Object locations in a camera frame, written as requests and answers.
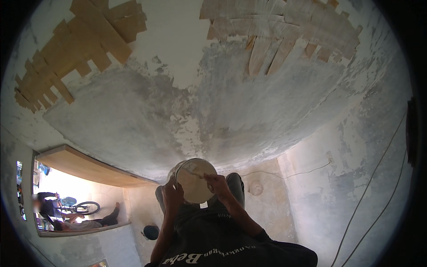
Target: person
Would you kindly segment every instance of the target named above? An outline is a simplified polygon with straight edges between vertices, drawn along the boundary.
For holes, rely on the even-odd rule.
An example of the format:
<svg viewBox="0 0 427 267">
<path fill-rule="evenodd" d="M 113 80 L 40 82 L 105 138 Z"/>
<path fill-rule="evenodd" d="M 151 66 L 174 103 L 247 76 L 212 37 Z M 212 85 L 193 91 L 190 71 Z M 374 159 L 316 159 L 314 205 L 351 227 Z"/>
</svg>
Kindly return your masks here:
<svg viewBox="0 0 427 267">
<path fill-rule="evenodd" d="M 71 218 L 73 215 L 71 213 L 63 213 L 60 212 L 57 207 L 60 206 L 59 195 L 58 193 L 50 193 L 50 192 L 40 192 L 38 194 L 33 194 L 33 207 L 35 213 L 40 213 L 48 221 L 51 219 L 48 217 L 56 217 L 56 218 Z M 46 197 L 56 197 L 55 200 L 46 200 Z M 74 204 L 76 203 L 76 199 L 67 197 L 69 199 L 74 200 Z"/>
<path fill-rule="evenodd" d="M 53 230 L 74 232 L 115 225 L 118 223 L 117 216 L 119 215 L 119 211 L 120 203 L 116 202 L 116 207 L 110 215 L 107 215 L 102 219 L 84 220 L 81 223 L 75 222 L 79 214 L 73 214 L 73 216 L 69 220 L 66 220 L 64 222 L 58 220 L 53 221 Z"/>
<path fill-rule="evenodd" d="M 159 186 L 156 197 L 164 213 L 153 266 L 306 266 L 317 265 L 317 255 L 297 244 L 272 240 L 245 211 L 245 191 L 239 174 L 203 177 L 215 195 L 208 207 L 186 205 L 174 177 Z"/>
</svg>

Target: wall socket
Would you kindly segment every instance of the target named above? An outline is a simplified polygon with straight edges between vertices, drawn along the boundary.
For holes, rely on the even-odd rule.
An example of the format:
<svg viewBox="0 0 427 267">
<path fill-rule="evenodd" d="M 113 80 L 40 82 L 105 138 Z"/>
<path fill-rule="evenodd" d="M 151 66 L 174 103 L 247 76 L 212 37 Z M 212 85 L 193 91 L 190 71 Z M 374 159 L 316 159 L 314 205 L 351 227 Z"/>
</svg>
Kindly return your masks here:
<svg viewBox="0 0 427 267">
<path fill-rule="evenodd" d="M 332 153 L 330 151 L 326 152 L 326 157 L 328 159 L 328 162 L 330 164 L 334 164 L 333 158 L 332 158 Z"/>
</svg>

